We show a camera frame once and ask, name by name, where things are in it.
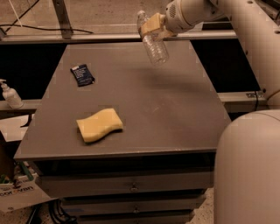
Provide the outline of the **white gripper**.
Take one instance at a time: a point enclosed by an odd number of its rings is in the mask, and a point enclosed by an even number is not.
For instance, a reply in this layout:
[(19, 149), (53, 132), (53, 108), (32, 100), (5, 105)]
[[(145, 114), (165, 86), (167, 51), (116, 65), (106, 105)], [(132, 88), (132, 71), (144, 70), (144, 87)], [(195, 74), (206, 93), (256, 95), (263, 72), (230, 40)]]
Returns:
[(173, 0), (166, 6), (165, 15), (154, 14), (141, 25), (140, 33), (143, 37), (155, 33), (153, 40), (162, 41), (222, 15), (223, 12), (210, 0)]

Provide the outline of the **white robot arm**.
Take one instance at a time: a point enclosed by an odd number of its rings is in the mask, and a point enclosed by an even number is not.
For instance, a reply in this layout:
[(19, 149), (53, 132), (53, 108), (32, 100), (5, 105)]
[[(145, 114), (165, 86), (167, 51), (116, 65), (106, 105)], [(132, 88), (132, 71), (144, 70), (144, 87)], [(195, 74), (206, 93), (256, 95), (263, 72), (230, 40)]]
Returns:
[(225, 15), (268, 109), (242, 115), (220, 136), (214, 168), (214, 224), (280, 224), (280, 32), (256, 0), (172, 0), (142, 35), (164, 39)]

